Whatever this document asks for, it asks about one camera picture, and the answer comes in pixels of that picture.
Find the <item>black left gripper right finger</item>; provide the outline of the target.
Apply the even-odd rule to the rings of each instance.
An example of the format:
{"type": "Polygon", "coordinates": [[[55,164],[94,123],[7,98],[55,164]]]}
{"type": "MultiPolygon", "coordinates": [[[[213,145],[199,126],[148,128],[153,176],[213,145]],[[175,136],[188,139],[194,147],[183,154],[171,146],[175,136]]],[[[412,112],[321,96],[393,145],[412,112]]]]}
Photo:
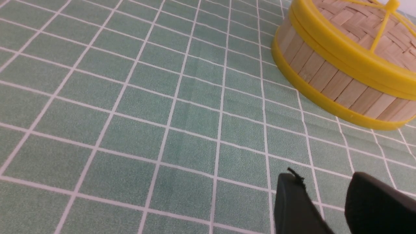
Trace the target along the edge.
{"type": "Polygon", "coordinates": [[[365,172],[348,186],[344,215],[352,234],[414,234],[416,202],[365,172]]]}

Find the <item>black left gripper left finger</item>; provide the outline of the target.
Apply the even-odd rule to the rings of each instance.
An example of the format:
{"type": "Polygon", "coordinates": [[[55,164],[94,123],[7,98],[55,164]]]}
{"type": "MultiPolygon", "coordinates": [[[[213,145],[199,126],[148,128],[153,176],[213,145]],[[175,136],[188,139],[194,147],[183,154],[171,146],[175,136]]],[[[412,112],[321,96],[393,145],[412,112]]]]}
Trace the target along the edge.
{"type": "Polygon", "coordinates": [[[280,173],[274,206],[276,234],[333,234],[312,203],[304,178],[293,169],[280,173]]]}

